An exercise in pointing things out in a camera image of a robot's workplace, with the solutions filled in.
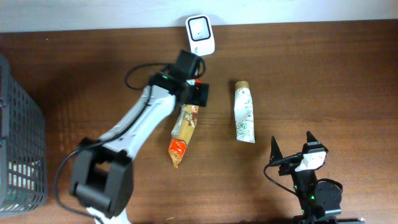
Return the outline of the white bamboo print tube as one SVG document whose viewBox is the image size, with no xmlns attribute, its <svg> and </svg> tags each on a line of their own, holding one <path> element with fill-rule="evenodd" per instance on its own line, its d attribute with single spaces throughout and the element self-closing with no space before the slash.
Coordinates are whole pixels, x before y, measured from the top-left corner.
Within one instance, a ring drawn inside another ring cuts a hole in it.
<svg viewBox="0 0 398 224">
<path fill-rule="evenodd" d="M 255 143 L 253 102 L 247 81 L 238 81 L 235 84 L 234 118 L 236 139 Z"/>
</svg>

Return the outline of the orange spaghetti packet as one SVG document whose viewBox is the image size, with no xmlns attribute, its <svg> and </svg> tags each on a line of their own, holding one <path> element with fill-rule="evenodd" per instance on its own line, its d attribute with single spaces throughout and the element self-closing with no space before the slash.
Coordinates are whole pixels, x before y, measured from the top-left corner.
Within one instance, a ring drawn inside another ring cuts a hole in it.
<svg viewBox="0 0 398 224">
<path fill-rule="evenodd" d="M 168 152 L 175 168 L 178 168 L 181 163 L 192 138 L 197 125 L 198 109 L 199 106 L 197 105 L 182 105 L 175 126 L 171 131 L 172 138 Z"/>
</svg>

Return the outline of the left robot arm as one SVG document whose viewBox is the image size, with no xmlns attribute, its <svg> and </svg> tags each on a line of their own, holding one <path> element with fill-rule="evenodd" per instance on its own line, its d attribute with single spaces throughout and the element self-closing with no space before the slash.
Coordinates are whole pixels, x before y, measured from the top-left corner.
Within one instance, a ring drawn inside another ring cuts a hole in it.
<svg viewBox="0 0 398 224">
<path fill-rule="evenodd" d="M 177 103 L 205 106 L 209 86 L 195 83 L 206 70 L 195 53 L 181 50 L 175 63 L 162 64 L 127 114 L 98 140 L 83 139 L 70 181 L 70 195 L 95 223 L 128 223 L 126 206 L 134 190 L 134 160 L 153 130 Z"/>
</svg>

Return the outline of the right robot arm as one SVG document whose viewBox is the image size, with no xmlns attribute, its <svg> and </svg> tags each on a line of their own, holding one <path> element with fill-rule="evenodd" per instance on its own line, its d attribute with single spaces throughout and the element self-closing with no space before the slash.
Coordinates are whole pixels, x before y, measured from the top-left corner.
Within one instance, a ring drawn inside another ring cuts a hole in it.
<svg viewBox="0 0 398 224">
<path fill-rule="evenodd" d="M 343 185 L 332 179 L 319 179 L 315 171 L 325 165 L 328 149 L 310 131 L 306 132 L 307 142 L 300 152 L 284 157 L 275 137 L 271 137 L 269 163 L 264 176 L 276 186 L 298 198 L 302 214 L 293 217 L 294 223 L 364 223 L 364 219 L 339 219 L 341 214 Z M 278 167 L 280 176 L 290 175 L 293 189 L 290 190 L 268 176 L 267 169 Z"/>
</svg>

